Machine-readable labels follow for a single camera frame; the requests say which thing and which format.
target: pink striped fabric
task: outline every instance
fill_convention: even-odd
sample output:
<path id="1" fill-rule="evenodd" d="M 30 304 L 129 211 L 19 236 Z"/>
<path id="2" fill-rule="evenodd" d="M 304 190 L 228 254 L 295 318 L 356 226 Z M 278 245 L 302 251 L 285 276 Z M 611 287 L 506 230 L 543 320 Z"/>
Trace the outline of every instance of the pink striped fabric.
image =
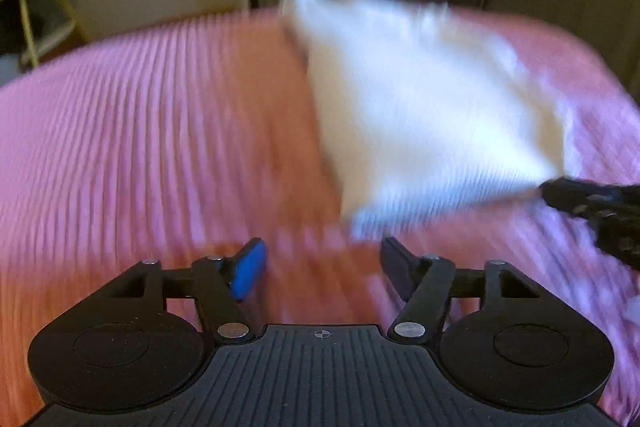
<path id="1" fill-rule="evenodd" d="M 577 112 L 584 176 L 640 181 L 640 118 L 600 60 L 558 30 L 466 14 L 502 33 Z M 188 266 L 263 237 L 256 323 L 379 323 L 399 309 L 377 242 L 352 241 L 318 143 L 305 64 L 273 13 L 206 17 L 88 46 L 0 91 L 0 425 L 41 401 L 35 333 L 136 261 Z M 622 318 L 638 275 L 587 227 L 539 203 L 449 214 L 400 239 L 459 266 L 502 257 L 614 344 L 603 409 L 640 412 L 640 328 Z"/>

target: white fabric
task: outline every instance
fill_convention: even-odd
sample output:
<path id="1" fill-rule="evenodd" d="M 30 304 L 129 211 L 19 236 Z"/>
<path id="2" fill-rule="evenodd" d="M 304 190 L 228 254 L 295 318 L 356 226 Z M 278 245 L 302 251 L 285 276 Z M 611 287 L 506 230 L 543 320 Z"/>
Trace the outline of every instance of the white fabric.
<path id="1" fill-rule="evenodd" d="M 355 231 L 535 188 L 564 117 L 499 36 L 392 0 L 283 0 L 308 51 L 322 145 Z"/>

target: pink bedspread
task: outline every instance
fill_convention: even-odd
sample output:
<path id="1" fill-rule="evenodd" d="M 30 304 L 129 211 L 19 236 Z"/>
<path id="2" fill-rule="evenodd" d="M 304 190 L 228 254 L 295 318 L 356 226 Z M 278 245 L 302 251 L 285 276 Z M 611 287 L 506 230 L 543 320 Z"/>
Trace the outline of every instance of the pink bedspread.
<path id="1" fill-rule="evenodd" d="M 467 14 L 517 48 L 577 112 L 583 175 L 640 182 L 640 117 L 571 36 Z M 41 402 L 26 365 L 35 333 L 136 261 L 188 266 L 257 235 L 270 248 L 258 323 L 379 323 L 399 309 L 377 242 L 338 222 L 305 64 L 270 12 L 199 18 L 84 48 L 0 91 L 0 425 Z M 542 204 L 497 203 L 399 237 L 459 266 L 501 257 L 604 330 L 616 367 L 601 406 L 640 412 L 640 327 L 622 318 L 638 274 L 592 246 L 584 223 Z"/>

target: wooden table leg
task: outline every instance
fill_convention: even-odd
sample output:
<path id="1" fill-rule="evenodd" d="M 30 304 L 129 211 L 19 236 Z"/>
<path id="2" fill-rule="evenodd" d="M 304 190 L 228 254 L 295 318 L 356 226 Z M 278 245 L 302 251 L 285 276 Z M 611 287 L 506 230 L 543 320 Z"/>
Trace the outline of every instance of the wooden table leg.
<path id="1" fill-rule="evenodd" d="M 24 31 L 24 39 L 27 41 L 27 49 L 29 51 L 29 58 L 31 59 L 31 66 L 37 68 L 38 54 L 36 53 L 36 46 L 33 42 L 33 31 L 31 30 L 31 20 L 29 19 L 29 6 L 27 4 L 27 0 L 19 1 L 22 30 Z"/>

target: mattress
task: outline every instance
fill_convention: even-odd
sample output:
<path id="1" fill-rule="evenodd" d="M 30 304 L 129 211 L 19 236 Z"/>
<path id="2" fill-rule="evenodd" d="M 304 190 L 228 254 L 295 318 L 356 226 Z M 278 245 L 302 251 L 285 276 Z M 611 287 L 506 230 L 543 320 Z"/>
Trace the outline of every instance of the mattress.
<path id="1" fill-rule="evenodd" d="M 507 38 L 575 113 L 583 177 L 640 181 L 640 116 L 600 59 L 558 29 L 464 16 Z M 201 17 L 100 42 L 0 90 L 0 425 L 42 405 L 26 365 L 33 336 L 141 259 L 188 266 L 269 247 L 246 309 L 254 323 L 375 323 L 400 302 L 378 241 L 339 220 L 305 61 L 276 15 Z M 588 227 L 541 202 L 446 214 L 399 239 L 481 268 L 503 258 L 609 336 L 616 366 L 600 406 L 640 411 L 640 327 L 623 318 L 637 273 Z M 189 315 L 187 308 L 174 307 Z"/>

